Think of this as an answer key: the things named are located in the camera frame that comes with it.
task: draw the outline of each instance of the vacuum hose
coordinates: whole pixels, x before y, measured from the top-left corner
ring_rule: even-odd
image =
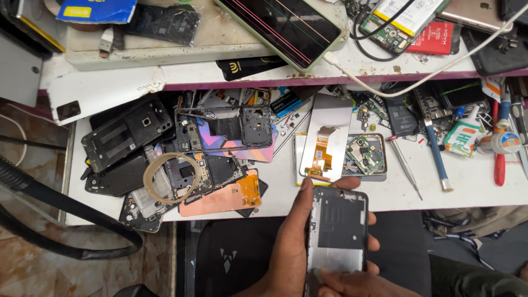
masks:
[[[15,165],[1,155],[0,184],[11,188],[13,191],[22,192],[79,218],[106,228],[123,236],[132,243],[131,246],[116,249],[85,249],[64,245],[35,232],[33,229],[17,220],[2,205],[0,205],[0,226],[4,227],[14,235],[20,236],[31,244],[59,255],[78,260],[100,260],[126,257],[138,252],[143,246],[143,239],[137,232],[132,230],[132,228],[121,224],[100,211],[86,206],[39,183],[29,174],[25,173],[18,167],[15,167]]]

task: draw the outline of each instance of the glue tube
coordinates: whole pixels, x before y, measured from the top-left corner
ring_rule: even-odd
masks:
[[[479,106],[475,106],[467,118],[461,118],[455,127],[444,139],[446,151],[464,155],[473,159],[473,146],[477,139],[477,132],[480,130],[480,123],[477,121]]]
[[[519,136],[512,132],[502,132],[486,136],[480,140],[477,151],[481,154],[513,154],[522,147]]]

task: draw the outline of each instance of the hand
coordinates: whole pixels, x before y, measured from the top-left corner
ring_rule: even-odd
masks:
[[[343,273],[321,269],[321,278],[325,285],[319,288],[318,297],[420,296],[368,272]]]
[[[346,177],[330,187],[355,189],[360,185],[357,177]],[[313,204],[314,185],[305,178],[295,198],[290,213],[282,223],[275,240],[268,272],[255,285],[237,296],[302,296],[306,277],[305,227]],[[376,223],[376,216],[369,212],[369,225]],[[368,250],[377,251],[380,243],[369,234]],[[379,268],[367,262],[367,271],[378,274]]]

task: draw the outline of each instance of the white cable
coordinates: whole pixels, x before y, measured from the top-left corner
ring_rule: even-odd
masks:
[[[41,116],[38,116],[38,115],[34,115],[34,114],[32,114],[32,113],[30,113],[30,112],[28,112],[28,111],[25,111],[25,110],[21,109],[20,107],[14,105],[14,104],[8,103],[7,105],[9,105],[9,106],[11,106],[11,107],[13,107],[13,108],[16,108],[16,109],[20,110],[21,112],[23,112],[23,113],[25,113],[25,114],[28,114],[28,115],[30,115],[30,116],[34,116],[34,117],[37,117],[37,118],[41,118],[41,119],[43,119],[43,120],[45,120],[45,121],[47,121],[47,122],[50,122],[50,123],[56,124],[54,121],[52,121],[52,120],[50,120],[50,119],[48,119],[48,118],[41,117]]]
[[[396,92],[396,93],[393,93],[393,94],[385,94],[385,93],[382,93],[378,90],[374,90],[373,88],[369,87],[367,84],[365,84],[364,82],[360,81],[359,78],[357,78],[356,76],[354,76],[350,71],[348,71],[343,65],[341,65],[339,63],[339,61],[337,60],[337,58],[330,52],[326,52],[326,54],[324,54],[323,56],[323,59],[328,62],[330,65],[333,65],[335,66],[337,69],[341,70],[343,72],[343,74],[346,74],[347,76],[349,76],[351,79],[353,79],[355,82],[359,83],[362,87],[366,88],[367,90],[369,90],[370,92],[378,95],[378,96],[381,96],[381,97],[385,97],[385,98],[394,98],[396,96],[399,96],[399,95],[402,95],[402,94],[405,94],[406,92],[414,89],[415,87],[421,85],[422,83],[428,81],[430,78],[432,78],[433,76],[439,74],[440,72],[452,67],[453,65],[457,64],[458,62],[460,62],[461,60],[469,57],[470,55],[476,53],[477,51],[481,50],[483,47],[485,47],[488,43],[490,43],[492,40],[494,40],[501,32],[505,31],[505,29],[511,25],[515,20],[517,20],[517,18],[519,16],[521,16],[521,14],[523,14],[526,10],[528,10],[528,4],[526,4],[521,10],[519,10],[519,12],[517,12],[510,20],[508,20],[504,26],[502,26],[502,28],[500,28],[497,32],[493,33],[488,39],[486,39],[486,41],[484,41],[482,44],[480,44],[479,46],[477,46],[476,48],[474,48],[472,51],[468,52],[467,54],[465,54],[464,56],[460,57],[459,59],[447,64],[446,66],[438,69],[437,71],[429,74],[428,76],[424,77],[422,80],[418,81],[417,83],[415,83],[414,85],[408,87],[407,89],[404,89],[402,91],[399,91],[399,92]]]
[[[13,120],[12,118],[8,118],[4,115],[0,115],[0,117],[4,118],[4,119],[8,119],[10,120],[11,122],[14,122],[15,125],[20,129],[20,133],[22,133],[22,137],[24,138],[24,140],[27,140],[26,138],[26,133],[24,132],[24,129],[22,129],[22,127],[20,126],[19,123],[17,123],[15,120]],[[24,157],[26,156],[26,151],[27,151],[27,144],[24,144],[24,150],[22,151],[22,156],[20,156],[20,160],[15,164],[15,166],[18,166],[20,165],[20,163],[22,163],[22,160],[24,160]]]

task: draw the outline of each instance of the phone screen with colored lines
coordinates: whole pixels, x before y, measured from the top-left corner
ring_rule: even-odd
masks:
[[[225,5],[290,63],[310,67],[341,30],[304,0],[216,0]]]

